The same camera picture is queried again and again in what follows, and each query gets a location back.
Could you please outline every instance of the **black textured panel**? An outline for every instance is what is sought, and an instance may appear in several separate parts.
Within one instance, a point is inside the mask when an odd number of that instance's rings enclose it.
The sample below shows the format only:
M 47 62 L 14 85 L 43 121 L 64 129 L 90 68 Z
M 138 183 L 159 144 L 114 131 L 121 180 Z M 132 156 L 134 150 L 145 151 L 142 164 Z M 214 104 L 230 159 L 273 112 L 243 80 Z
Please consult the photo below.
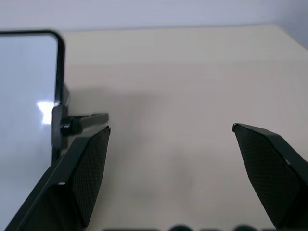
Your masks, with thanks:
M 270 220 L 279 227 L 292 209 L 300 181 L 265 137 L 240 126 L 234 132 L 250 182 Z
M 87 227 L 101 186 L 109 135 L 105 130 L 89 142 L 75 173 L 72 176 L 72 192 Z

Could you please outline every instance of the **black object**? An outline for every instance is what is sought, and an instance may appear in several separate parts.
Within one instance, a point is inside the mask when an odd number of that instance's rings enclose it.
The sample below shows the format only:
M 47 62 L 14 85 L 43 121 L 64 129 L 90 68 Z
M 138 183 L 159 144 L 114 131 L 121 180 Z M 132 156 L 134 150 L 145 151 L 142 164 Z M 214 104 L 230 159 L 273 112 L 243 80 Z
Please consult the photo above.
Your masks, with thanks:
M 107 123 L 108 113 L 68 116 L 68 106 L 58 105 L 52 109 L 51 142 L 55 150 L 67 147 L 67 137 L 78 135 L 85 128 Z M 53 156 L 53 161 L 60 157 L 60 152 Z
M 154 229 L 107 229 L 104 231 L 159 231 Z M 193 231 L 187 226 L 184 225 L 177 225 L 173 228 L 171 228 L 169 231 Z M 200 231 L 220 231 L 218 229 L 202 229 Z M 255 228 L 247 225 L 241 225 L 236 227 L 233 231 L 257 231 Z M 275 231 L 274 229 L 267 229 L 263 231 Z
M 308 162 L 281 136 L 244 124 L 232 128 L 249 180 L 276 228 L 308 229 Z
M 6 230 L 84 230 L 101 186 L 109 135 L 105 127 L 77 137 L 47 169 Z

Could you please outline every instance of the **white wall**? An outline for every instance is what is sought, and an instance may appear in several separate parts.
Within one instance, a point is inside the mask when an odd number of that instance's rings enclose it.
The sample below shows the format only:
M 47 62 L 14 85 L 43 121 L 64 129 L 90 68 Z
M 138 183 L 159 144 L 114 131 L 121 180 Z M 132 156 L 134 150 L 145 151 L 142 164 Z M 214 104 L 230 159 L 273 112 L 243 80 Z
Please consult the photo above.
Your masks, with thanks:
M 278 23 L 308 46 L 307 0 L 2 0 L 0 29 L 59 30 Z

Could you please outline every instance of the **white table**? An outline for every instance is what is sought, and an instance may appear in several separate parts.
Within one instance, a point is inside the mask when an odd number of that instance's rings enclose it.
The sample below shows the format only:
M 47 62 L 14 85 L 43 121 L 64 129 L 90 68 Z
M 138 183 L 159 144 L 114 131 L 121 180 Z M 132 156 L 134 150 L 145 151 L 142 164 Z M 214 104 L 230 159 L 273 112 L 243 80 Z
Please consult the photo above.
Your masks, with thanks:
M 87 231 L 271 227 L 233 123 L 308 159 L 308 53 L 276 26 L 64 33 L 70 113 L 112 134 Z
M 52 34 L 0 35 L 0 230 L 51 165 L 57 49 Z

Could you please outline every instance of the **phone screen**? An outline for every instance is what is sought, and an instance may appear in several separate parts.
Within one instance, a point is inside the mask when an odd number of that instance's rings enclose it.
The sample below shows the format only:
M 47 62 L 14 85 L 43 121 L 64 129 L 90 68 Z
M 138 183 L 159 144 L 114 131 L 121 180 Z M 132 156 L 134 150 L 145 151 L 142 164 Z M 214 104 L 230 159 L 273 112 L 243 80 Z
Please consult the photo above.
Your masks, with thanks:
M 51 165 L 58 40 L 0 33 L 0 230 Z

